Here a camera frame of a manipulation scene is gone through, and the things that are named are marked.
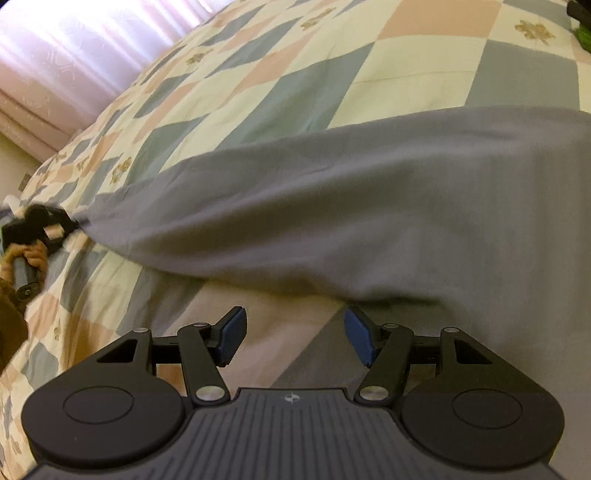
white curtain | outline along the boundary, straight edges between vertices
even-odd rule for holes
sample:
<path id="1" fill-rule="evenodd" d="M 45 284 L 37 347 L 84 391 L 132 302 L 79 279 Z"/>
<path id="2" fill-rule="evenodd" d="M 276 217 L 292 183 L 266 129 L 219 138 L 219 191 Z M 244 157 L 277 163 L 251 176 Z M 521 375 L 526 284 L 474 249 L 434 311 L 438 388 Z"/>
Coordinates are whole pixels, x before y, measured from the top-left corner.
<path id="1" fill-rule="evenodd" d="M 0 132 L 49 158 L 230 2 L 9 0 L 0 9 Z"/>

white logo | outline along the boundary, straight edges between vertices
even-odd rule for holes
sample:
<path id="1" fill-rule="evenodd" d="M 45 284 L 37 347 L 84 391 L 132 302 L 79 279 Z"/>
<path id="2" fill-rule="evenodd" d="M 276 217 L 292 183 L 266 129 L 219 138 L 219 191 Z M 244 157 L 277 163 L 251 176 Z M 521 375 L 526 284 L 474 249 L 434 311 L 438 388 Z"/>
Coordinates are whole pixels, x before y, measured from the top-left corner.
<path id="1" fill-rule="evenodd" d="M 300 401 L 300 396 L 298 394 L 293 393 L 293 392 L 291 392 L 289 395 L 286 395 L 283 398 L 285 399 L 285 401 L 288 401 L 292 405 L 294 403 L 296 403 L 297 401 Z"/>

metal pin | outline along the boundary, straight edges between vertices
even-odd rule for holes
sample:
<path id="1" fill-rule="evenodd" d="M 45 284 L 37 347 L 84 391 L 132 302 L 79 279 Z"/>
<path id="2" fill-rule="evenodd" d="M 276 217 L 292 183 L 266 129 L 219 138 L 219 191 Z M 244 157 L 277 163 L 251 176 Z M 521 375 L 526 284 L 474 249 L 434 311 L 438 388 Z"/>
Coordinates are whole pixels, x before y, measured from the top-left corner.
<path id="1" fill-rule="evenodd" d="M 359 390 L 359 396 L 367 401 L 382 401 L 386 400 L 390 393 L 384 387 L 379 385 L 370 385 Z"/>
<path id="2" fill-rule="evenodd" d="M 197 398 L 202 401 L 221 400 L 225 394 L 226 391 L 217 385 L 205 385 L 205 387 L 201 387 L 195 392 Z"/>

person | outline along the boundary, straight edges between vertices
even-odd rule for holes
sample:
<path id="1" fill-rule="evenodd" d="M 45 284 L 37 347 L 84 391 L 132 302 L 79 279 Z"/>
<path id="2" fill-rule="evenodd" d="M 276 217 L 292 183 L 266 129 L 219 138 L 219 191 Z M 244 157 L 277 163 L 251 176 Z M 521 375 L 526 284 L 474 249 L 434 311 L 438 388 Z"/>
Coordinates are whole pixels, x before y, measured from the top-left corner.
<path id="1" fill-rule="evenodd" d="M 0 372 L 28 339 L 28 328 L 25 321 L 27 302 L 17 298 L 13 288 L 14 259 L 24 257 L 38 271 L 41 288 L 47 275 L 47 248 L 37 241 L 34 245 L 12 244 L 4 252 L 0 262 Z"/>

wall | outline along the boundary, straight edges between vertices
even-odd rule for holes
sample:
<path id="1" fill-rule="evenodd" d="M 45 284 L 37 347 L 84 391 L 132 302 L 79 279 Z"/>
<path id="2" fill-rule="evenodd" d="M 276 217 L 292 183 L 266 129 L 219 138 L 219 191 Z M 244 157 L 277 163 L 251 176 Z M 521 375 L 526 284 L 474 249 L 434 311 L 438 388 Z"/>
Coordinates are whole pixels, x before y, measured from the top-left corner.
<path id="1" fill-rule="evenodd" d="M 0 203 L 6 195 L 20 197 L 18 186 L 25 173 L 33 174 L 41 164 L 0 134 Z"/>

